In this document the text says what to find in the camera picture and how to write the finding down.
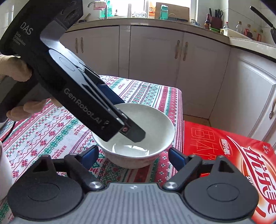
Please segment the gloved left hand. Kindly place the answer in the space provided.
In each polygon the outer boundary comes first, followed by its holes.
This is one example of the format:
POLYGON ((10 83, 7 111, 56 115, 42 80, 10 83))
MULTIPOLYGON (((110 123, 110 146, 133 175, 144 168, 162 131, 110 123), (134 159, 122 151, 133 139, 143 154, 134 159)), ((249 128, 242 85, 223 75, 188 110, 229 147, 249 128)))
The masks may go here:
POLYGON ((1 125, 40 112, 50 95, 20 57, 1 55, 1 125))

